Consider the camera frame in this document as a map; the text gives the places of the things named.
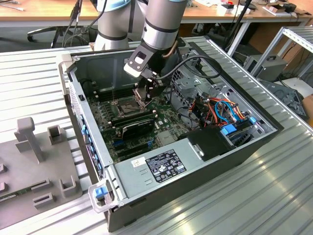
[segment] computer case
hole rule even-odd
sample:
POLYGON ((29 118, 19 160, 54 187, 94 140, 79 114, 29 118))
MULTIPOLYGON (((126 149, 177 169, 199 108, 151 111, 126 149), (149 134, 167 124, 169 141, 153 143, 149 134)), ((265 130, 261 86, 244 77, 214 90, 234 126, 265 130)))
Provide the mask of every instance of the computer case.
MULTIPOLYGON (((244 62, 244 69, 251 72, 261 56, 262 55, 248 56, 244 62)), ((287 62, 278 55, 271 55, 264 61, 262 66, 260 66, 255 77, 274 82, 277 80, 278 75, 285 69, 286 65, 287 62)))

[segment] barcode sticker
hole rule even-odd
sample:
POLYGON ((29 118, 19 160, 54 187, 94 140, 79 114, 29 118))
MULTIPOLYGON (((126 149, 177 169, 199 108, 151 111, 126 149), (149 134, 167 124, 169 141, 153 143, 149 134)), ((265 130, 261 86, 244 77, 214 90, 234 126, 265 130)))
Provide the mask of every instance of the barcode sticker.
POLYGON ((132 160, 131 161, 133 167, 137 167, 137 166, 140 166, 140 165, 144 165, 146 163, 146 159, 145 157, 141 157, 141 158, 138 158, 136 160, 132 160))

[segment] warning label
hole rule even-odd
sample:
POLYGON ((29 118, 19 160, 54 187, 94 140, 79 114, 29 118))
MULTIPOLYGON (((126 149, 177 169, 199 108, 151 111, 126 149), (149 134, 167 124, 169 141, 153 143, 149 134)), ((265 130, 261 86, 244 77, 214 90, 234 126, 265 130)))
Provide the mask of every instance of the warning label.
POLYGON ((186 171, 173 149, 146 159, 146 163, 158 183, 162 183, 186 171))

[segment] chair wheel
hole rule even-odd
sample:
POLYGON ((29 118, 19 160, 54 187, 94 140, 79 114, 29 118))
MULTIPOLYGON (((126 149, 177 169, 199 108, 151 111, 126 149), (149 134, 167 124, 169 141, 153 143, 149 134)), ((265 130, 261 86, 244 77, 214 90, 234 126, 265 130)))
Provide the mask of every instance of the chair wheel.
POLYGON ((34 42, 34 37, 33 36, 27 36, 27 40, 32 43, 32 42, 34 42))

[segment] desk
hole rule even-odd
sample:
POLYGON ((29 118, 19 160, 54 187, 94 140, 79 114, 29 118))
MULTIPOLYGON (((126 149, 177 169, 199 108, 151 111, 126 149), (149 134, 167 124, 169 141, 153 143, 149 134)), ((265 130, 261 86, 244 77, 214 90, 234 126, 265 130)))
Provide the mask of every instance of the desk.
MULTIPOLYGON (((18 0, 25 11, 0 6, 0 27, 67 26, 76 0, 18 0)), ((98 16, 90 0, 83 0, 79 25, 89 25, 98 16)))
MULTIPOLYGON (((24 12, 6 7, 0 7, 0 27, 23 27, 23 26, 66 26, 69 16, 76 0, 19 0, 25 9, 24 12)), ((239 42, 243 38, 250 23, 257 22, 300 22, 300 26, 313 18, 313 16, 276 17, 256 5, 257 10, 245 15, 242 19, 242 26, 235 37, 228 55, 232 56, 239 42)), ((230 23, 233 20, 232 14, 218 16, 216 6, 206 7, 199 3, 194 3, 193 7, 185 10, 182 23, 230 23)), ((89 25, 98 13, 90 0, 83 0, 82 14, 79 25, 89 25)))

